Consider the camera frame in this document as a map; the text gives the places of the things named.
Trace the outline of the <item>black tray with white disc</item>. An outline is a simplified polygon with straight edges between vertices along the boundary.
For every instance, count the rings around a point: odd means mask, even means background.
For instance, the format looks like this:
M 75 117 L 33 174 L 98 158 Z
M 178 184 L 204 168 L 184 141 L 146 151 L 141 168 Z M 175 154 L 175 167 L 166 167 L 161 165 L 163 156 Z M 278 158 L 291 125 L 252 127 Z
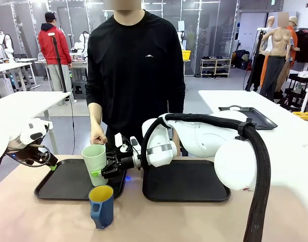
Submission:
M 256 130 L 273 130 L 278 127 L 276 123 L 267 118 L 264 114 L 259 112 L 254 107 L 241 107 L 238 105 L 231 105 L 228 107 L 218 107 L 220 111 L 232 110 L 239 111 L 246 115 L 255 124 Z

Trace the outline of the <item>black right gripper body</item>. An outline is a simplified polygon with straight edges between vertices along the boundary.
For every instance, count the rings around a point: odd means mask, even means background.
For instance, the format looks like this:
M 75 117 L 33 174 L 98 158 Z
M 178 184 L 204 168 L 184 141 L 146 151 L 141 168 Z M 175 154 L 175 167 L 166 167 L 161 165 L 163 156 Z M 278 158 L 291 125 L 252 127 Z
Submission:
M 133 155 L 131 156 L 116 156 L 116 167 L 115 170 L 126 170 L 134 168 Z

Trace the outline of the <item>person's left hand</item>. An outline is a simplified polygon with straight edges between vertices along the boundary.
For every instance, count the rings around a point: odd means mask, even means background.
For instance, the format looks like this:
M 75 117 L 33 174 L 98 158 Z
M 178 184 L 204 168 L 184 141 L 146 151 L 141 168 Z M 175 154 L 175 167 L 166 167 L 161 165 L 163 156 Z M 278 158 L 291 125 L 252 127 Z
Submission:
M 176 146 L 177 156 L 180 156 L 180 139 L 175 130 L 173 130 L 172 140 Z

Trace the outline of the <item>person's right hand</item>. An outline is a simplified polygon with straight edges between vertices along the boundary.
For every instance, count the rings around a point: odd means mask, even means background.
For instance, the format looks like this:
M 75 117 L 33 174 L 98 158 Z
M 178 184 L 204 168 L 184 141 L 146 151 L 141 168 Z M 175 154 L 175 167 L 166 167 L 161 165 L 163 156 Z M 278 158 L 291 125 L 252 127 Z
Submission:
M 107 137 L 99 124 L 91 126 L 90 143 L 91 145 L 105 145 L 107 143 Z

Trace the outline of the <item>blue mug yellow inside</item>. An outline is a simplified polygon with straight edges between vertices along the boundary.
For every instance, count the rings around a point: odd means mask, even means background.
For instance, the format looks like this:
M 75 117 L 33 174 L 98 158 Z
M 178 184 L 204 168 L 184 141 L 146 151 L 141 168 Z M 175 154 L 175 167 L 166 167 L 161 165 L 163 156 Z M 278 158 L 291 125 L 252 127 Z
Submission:
M 96 229 L 105 229 L 113 222 L 113 188 L 108 185 L 94 187 L 89 193 L 90 217 Z

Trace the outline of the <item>black clothes on rack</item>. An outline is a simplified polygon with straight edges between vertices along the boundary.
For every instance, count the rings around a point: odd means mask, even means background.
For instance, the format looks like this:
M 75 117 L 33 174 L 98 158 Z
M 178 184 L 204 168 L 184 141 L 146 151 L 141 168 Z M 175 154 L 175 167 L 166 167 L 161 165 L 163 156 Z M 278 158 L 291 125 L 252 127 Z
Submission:
M 298 63 L 308 63 L 308 28 L 299 28 L 296 31 L 297 47 L 300 49 L 296 52 L 295 61 Z

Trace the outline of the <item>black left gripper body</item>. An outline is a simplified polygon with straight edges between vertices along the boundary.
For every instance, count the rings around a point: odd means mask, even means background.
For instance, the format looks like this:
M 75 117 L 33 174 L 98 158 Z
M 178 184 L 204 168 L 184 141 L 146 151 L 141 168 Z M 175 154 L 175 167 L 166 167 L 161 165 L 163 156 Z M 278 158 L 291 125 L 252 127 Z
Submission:
M 7 155 L 19 164 L 30 166 L 30 157 L 45 155 L 46 151 L 50 150 L 44 145 L 30 144 L 23 149 L 7 148 Z

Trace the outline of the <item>white desk with legs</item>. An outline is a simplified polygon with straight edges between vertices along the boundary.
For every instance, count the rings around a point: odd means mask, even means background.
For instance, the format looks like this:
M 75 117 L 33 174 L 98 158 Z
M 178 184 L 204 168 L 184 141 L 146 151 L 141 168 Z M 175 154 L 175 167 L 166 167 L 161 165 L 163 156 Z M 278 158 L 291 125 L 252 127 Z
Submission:
M 19 120 L 37 118 L 52 106 L 67 98 L 69 92 L 59 91 L 20 91 L 0 98 L 2 114 L 9 117 L 12 123 Z

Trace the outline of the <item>person in black shirt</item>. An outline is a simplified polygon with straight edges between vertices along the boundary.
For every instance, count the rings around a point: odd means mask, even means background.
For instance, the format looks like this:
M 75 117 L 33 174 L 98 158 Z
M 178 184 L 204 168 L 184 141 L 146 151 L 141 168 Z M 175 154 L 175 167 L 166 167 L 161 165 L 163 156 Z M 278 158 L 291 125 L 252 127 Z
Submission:
M 86 102 L 102 107 L 107 149 L 114 135 L 142 141 L 142 124 L 182 113 L 186 85 L 178 34 L 144 9 L 115 10 L 88 40 Z

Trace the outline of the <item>tall light green cup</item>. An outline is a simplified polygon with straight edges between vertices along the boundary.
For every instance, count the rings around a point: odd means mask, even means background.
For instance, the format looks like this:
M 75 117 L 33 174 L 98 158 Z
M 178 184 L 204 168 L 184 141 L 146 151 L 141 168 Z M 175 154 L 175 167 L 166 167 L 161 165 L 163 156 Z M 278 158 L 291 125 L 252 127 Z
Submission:
M 90 145 L 82 151 L 82 156 L 86 164 L 89 177 L 93 186 L 106 185 L 108 179 L 105 179 L 101 170 L 106 167 L 106 147 L 104 145 Z

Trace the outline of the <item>person in red jacket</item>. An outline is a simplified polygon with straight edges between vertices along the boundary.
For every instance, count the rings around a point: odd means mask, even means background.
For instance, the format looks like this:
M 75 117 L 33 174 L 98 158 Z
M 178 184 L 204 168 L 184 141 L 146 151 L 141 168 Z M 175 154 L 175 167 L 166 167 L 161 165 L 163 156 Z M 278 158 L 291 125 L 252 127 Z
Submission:
M 54 91 L 62 90 L 62 82 L 67 91 L 72 90 L 69 68 L 72 59 L 65 35 L 56 27 L 55 13 L 45 13 L 45 23 L 41 24 L 38 41 L 46 60 Z

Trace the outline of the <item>black plastic tray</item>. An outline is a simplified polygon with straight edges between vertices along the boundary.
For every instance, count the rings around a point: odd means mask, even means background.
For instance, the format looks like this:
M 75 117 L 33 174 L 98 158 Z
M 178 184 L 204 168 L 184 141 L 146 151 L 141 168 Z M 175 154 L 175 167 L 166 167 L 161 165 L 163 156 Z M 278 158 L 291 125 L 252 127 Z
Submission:
M 35 188 L 39 199 L 54 201 L 88 201 L 94 186 L 83 159 L 65 159 L 57 163 Z
M 142 191 L 154 202 L 215 203 L 229 199 L 231 191 L 217 177 L 208 160 L 173 160 L 144 170 Z

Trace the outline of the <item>white background desk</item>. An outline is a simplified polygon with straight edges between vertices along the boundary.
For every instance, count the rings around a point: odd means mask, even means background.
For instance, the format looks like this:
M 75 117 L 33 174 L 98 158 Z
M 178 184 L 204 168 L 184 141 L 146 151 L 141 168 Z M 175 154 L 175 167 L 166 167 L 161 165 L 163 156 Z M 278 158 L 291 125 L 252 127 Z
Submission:
M 13 81 L 15 86 L 15 91 L 27 91 L 34 90 L 41 85 L 37 85 L 36 78 L 33 71 L 33 62 L 35 58 L 23 59 L 23 62 L 9 62 L 0 64 L 0 79 L 7 78 L 7 75 L 11 76 L 11 81 Z M 31 76 L 34 84 L 31 83 L 29 75 L 22 74 L 22 70 L 28 67 L 31 71 Z

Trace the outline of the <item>grey step stool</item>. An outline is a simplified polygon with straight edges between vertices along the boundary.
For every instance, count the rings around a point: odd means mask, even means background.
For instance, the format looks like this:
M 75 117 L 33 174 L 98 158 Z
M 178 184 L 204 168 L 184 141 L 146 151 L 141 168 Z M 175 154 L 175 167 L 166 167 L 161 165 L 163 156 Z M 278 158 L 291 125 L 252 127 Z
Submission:
M 73 96 L 76 100 L 84 100 L 86 99 L 86 81 L 82 82 L 73 82 Z

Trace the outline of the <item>person's right forearm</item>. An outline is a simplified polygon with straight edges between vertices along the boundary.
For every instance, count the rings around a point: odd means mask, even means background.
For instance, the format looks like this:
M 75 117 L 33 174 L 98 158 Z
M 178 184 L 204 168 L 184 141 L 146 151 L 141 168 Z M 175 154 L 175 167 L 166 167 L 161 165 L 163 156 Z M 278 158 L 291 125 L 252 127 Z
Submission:
M 90 115 L 91 128 L 99 127 L 102 120 L 102 107 L 97 103 L 89 103 L 88 110 Z

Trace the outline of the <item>white shoe rack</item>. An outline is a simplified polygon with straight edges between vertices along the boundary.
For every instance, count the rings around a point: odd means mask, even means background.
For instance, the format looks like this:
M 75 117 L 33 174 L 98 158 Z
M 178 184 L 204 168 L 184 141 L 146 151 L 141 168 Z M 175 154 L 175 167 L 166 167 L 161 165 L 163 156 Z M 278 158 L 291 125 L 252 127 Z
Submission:
M 200 62 L 201 78 L 228 77 L 231 68 L 231 58 L 229 56 L 204 56 Z

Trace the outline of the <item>yellow crate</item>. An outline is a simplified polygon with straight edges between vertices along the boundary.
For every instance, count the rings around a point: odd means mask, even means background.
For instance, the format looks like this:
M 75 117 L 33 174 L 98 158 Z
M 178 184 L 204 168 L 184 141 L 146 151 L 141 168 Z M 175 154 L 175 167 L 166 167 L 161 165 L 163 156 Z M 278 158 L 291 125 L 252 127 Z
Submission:
M 299 118 L 305 120 L 308 122 L 308 112 L 293 112 L 293 114 L 295 114 L 296 116 L 298 116 Z

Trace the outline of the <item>black tripod pole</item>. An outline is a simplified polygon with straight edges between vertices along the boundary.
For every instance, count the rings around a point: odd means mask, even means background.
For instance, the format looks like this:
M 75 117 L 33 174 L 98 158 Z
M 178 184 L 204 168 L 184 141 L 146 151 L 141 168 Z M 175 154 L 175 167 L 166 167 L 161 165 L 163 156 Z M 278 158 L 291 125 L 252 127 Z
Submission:
M 64 73 L 63 73 L 63 69 L 62 69 L 62 66 L 61 66 L 61 59 L 60 59 L 60 55 L 59 55 L 59 51 L 58 51 L 58 47 L 57 47 L 57 41 L 56 41 L 55 33 L 50 32 L 47 35 L 50 37 L 50 39 L 52 40 L 52 43 L 53 43 L 53 47 L 54 47 L 54 51 L 55 51 L 55 55 L 56 55 L 56 64 L 57 64 L 57 68 L 58 68 L 58 72 L 59 72 L 59 79 L 60 79 L 60 82 L 61 82 L 61 87 L 62 87 L 63 93 L 67 93 L 65 79 L 64 79 Z

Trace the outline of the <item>mannequin in orange clothes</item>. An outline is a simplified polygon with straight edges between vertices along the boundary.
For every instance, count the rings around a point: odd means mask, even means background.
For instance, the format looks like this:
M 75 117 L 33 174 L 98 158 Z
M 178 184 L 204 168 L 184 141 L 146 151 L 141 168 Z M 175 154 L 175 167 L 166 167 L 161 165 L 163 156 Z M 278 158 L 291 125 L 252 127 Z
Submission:
M 293 63 L 295 61 L 295 55 L 298 51 L 300 51 L 300 48 L 297 47 L 298 38 L 296 32 L 294 31 L 295 26 L 297 26 L 297 17 L 289 17 L 287 29 L 290 31 L 291 35 L 290 66 L 293 66 Z

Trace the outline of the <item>large white side table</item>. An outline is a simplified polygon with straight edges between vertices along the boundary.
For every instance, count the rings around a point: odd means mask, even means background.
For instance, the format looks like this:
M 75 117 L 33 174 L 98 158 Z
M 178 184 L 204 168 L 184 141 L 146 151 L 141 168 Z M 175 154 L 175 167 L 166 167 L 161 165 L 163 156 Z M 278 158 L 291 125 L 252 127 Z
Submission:
M 222 107 L 252 107 L 277 127 L 260 131 L 271 162 L 271 185 L 289 188 L 308 211 L 308 122 L 256 92 L 243 90 L 200 90 L 213 113 Z

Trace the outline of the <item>bare mannequin grey trousers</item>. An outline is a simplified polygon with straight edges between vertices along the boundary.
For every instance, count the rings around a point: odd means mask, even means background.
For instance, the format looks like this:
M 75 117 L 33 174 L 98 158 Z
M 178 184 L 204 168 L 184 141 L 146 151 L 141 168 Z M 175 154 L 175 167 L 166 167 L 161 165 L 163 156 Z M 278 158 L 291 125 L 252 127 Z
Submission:
M 261 54 L 267 56 L 267 67 L 264 81 L 260 90 L 260 95 L 274 101 L 274 93 L 277 85 L 279 74 L 289 58 L 291 47 L 291 34 L 287 29 L 289 26 L 289 13 L 278 13 L 278 27 L 267 32 L 262 38 L 265 42 L 269 38 L 272 40 L 272 49 L 270 51 L 263 51 L 260 48 Z

